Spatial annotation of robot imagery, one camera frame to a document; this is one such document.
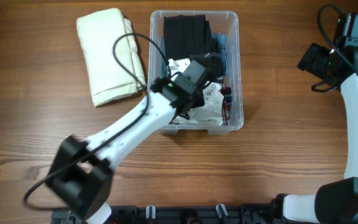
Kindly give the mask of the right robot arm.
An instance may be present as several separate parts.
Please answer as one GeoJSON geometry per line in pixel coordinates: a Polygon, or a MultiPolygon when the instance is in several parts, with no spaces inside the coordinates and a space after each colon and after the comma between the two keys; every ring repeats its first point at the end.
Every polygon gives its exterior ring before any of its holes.
{"type": "Polygon", "coordinates": [[[330,48],[311,44],[298,68],[320,78],[312,91],[341,92],[348,141],[344,178],[321,186],[312,195],[277,195],[266,217],[270,223],[358,223],[358,14],[340,12],[330,39],[322,25],[322,13],[318,11],[318,28],[330,48]]]}

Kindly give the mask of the blue denim jeans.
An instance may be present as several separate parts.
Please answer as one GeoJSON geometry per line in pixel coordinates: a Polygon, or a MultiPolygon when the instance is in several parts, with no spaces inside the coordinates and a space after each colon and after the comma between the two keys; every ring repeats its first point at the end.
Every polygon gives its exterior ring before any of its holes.
{"type": "Polygon", "coordinates": [[[195,59],[202,61],[210,69],[209,79],[212,82],[226,75],[226,36],[222,33],[207,33],[204,40],[199,34],[184,33],[179,35],[166,34],[163,38],[165,56],[168,59],[195,59]]]}

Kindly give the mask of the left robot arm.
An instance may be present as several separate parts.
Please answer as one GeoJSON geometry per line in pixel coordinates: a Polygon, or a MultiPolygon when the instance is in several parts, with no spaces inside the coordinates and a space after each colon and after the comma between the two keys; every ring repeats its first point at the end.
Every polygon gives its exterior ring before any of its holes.
{"type": "Polygon", "coordinates": [[[78,219],[104,223],[115,170],[144,139],[196,104],[209,68],[194,59],[183,72],[156,78],[147,96],[110,127],[84,141],[67,137],[60,145],[46,182],[78,219]]]}

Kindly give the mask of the red plaid shirt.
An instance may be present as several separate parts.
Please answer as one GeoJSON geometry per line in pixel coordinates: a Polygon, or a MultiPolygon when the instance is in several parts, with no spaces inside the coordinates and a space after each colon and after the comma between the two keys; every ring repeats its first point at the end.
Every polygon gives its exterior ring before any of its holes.
{"type": "Polygon", "coordinates": [[[227,126],[229,119],[231,117],[231,104],[232,104],[232,91],[230,87],[226,87],[223,80],[220,80],[220,83],[223,88],[221,89],[221,93],[224,96],[222,108],[221,108],[221,116],[223,118],[222,126],[227,126]]]}

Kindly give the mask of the black garment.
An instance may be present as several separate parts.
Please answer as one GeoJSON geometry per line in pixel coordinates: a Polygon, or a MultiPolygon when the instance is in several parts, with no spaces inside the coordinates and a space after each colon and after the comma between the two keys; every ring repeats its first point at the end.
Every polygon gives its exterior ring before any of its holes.
{"type": "Polygon", "coordinates": [[[218,40],[205,15],[165,17],[163,41],[166,58],[197,58],[209,67],[209,79],[213,82],[223,75],[218,40]]]}

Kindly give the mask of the white printed t-shirt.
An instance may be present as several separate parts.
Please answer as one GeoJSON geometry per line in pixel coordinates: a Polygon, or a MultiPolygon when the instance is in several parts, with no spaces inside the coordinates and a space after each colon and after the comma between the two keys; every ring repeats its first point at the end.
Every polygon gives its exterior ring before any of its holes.
{"type": "Polygon", "coordinates": [[[191,108],[187,115],[189,119],[177,116],[171,125],[208,125],[221,126],[223,118],[221,108],[224,96],[221,93],[223,86],[216,82],[207,82],[208,86],[203,90],[204,105],[191,108]]]}

